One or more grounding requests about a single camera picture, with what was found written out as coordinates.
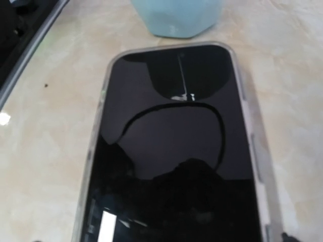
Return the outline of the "black phone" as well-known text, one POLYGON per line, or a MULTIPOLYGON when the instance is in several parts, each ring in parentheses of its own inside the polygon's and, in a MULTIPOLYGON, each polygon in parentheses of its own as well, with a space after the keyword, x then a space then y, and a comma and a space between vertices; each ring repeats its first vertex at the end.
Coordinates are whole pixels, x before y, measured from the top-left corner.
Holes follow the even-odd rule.
POLYGON ((273 241, 234 51, 123 52, 108 66, 72 241, 273 241))

